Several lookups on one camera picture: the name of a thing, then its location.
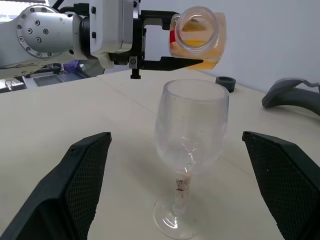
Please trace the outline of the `clear wine glass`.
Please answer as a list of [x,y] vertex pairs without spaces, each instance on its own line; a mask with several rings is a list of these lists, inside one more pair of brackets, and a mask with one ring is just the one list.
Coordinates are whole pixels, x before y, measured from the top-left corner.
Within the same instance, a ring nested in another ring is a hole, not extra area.
[[226,141],[228,90],[212,81],[177,79],[163,86],[155,124],[160,159],[174,172],[174,193],[154,205],[157,227],[174,240],[195,237],[204,222],[190,198],[192,179],[220,157]]

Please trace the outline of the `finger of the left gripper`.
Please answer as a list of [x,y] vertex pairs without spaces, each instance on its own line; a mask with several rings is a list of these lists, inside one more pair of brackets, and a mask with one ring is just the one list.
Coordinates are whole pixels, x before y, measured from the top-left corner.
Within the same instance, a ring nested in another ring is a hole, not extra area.
[[172,18],[177,14],[174,11],[142,10],[140,18],[143,26],[161,26],[162,30],[169,31]]
[[160,60],[145,60],[143,69],[148,71],[175,71],[203,63],[202,59],[188,59],[162,56]]

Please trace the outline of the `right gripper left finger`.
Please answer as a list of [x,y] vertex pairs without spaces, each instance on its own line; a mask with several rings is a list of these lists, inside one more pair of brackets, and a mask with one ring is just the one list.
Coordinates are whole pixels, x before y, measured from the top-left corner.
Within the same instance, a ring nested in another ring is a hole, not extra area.
[[34,188],[0,240],[88,240],[103,185],[110,132],[83,138]]

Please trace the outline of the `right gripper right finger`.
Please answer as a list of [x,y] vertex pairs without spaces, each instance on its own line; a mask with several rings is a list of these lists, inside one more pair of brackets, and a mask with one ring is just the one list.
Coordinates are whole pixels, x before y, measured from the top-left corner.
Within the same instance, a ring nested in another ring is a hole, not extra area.
[[320,167],[296,144],[242,134],[260,194],[285,240],[320,240]]

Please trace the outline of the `clear bottle with yellow drink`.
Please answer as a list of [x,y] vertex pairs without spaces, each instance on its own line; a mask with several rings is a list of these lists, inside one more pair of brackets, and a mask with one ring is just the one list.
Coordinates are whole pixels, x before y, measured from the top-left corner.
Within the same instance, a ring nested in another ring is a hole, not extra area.
[[194,70],[211,70],[220,61],[226,45],[226,17],[222,12],[195,6],[175,14],[169,27],[169,52],[175,58],[202,60]]

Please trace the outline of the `small black round cup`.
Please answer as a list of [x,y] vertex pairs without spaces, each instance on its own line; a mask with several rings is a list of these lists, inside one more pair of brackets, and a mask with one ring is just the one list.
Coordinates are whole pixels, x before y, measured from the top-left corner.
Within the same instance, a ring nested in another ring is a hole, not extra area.
[[215,83],[226,88],[229,93],[234,92],[236,86],[236,80],[229,76],[217,76]]

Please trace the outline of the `grey curved visor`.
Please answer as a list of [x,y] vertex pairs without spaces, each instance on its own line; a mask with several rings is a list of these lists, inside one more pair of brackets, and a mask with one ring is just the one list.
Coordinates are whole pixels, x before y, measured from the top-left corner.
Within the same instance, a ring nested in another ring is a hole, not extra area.
[[265,109],[295,106],[320,116],[320,82],[285,77],[277,80],[261,100]]

